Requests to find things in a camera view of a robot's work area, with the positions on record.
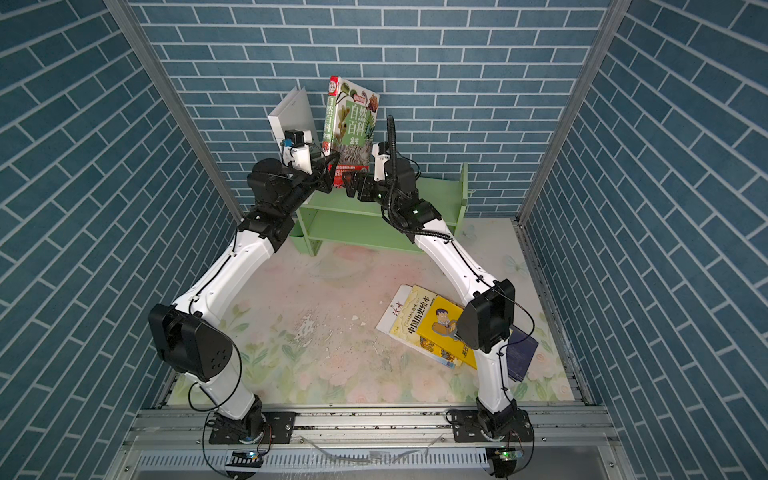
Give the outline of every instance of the red label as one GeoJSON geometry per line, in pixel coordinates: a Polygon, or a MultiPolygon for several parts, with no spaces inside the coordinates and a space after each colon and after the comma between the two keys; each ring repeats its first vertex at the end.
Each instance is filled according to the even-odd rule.
{"type": "Polygon", "coordinates": [[[339,77],[331,77],[330,81],[328,82],[328,95],[331,97],[335,97],[336,94],[339,92],[339,77]]]}
{"type": "Polygon", "coordinates": [[[333,186],[336,188],[341,188],[344,186],[344,180],[342,180],[341,176],[344,172],[348,171],[360,171],[360,170],[368,170],[368,168],[362,166],[362,165],[338,165],[336,166],[336,176],[333,178],[333,186]]]}

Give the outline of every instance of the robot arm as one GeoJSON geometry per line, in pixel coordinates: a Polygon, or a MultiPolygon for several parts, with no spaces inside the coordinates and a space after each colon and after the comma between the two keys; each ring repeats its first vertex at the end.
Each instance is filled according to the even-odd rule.
{"type": "Polygon", "coordinates": [[[233,364],[237,347],[218,326],[237,292],[285,242],[299,205],[315,190],[333,189],[339,159],[338,154],[312,159],[300,132],[287,131],[286,138],[291,140],[286,164],[266,159],[248,175],[256,204],[224,253],[171,306],[157,304],[149,315],[159,357],[197,382],[225,419],[240,421],[247,442],[260,433],[260,401],[240,381],[233,364]]]}
{"type": "MultiPolygon", "coordinates": [[[[440,213],[419,198],[418,176],[407,160],[398,158],[394,136],[390,117],[389,142],[376,145],[375,174],[345,173],[347,194],[380,203],[384,221],[424,250],[456,288],[465,306],[457,333],[475,351],[478,364],[479,424],[487,437],[497,439],[511,425],[521,423],[524,414],[511,397],[502,353],[512,324],[515,288],[478,265],[452,236],[440,213]]],[[[259,435],[260,401],[240,381],[232,358],[237,348],[217,327],[240,288],[286,240],[294,225],[291,214],[314,190],[329,193],[333,188],[338,154],[312,161],[308,149],[292,141],[291,157],[299,159],[295,163],[286,156],[286,164],[266,159],[254,166],[248,184],[257,203],[238,226],[233,242],[172,306],[158,304],[150,313],[158,355],[197,381],[222,420],[243,432],[243,442],[259,435]]]]}

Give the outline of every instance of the dark blue book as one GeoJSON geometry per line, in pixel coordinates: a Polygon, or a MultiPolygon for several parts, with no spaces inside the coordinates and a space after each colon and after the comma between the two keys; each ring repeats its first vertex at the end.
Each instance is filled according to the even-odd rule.
{"type": "Polygon", "coordinates": [[[516,382],[522,382],[528,372],[528,367],[531,366],[538,342],[515,326],[512,326],[511,335],[507,342],[508,346],[504,350],[507,356],[509,378],[516,382]]]}

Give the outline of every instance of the white book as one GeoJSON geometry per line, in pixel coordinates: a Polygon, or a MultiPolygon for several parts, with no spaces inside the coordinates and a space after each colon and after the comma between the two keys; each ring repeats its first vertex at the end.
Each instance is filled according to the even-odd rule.
{"type": "Polygon", "coordinates": [[[295,88],[267,115],[275,134],[278,147],[285,140],[286,130],[301,130],[304,132],[306,143],[316,144],[317,131],[315,121],[312,118],[310,100],[306,96],[304,87],[295,88]]]}

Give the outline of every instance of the mounting plate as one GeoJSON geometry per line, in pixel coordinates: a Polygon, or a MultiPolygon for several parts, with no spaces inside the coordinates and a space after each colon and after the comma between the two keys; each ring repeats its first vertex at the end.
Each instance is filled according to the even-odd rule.
{"type": "MultiPolygon", "coordinates": [[[[447,415],[452,420],[454,442],[475,443],[491,440],[480,429],[477,410],[450,410],[447,415]]],[[[515,417],[515,423],[512,424],[511,429],[518,434],[520,442],[533,440],[533,426],[528,413],[525,410],[518,410],[515,417]]]]}
{"type": "MultiPolygon", "coordinates": [[[[290,443],[293,434],[293,423],[296,421],[295,412],[263,412],[266,423],[272,427],[272,445],[290,443]]],[[[211,445],[246,445],[238,442],[237,438],[228,435],[223,429],[211,429],[208,443],[211,445]]]]}

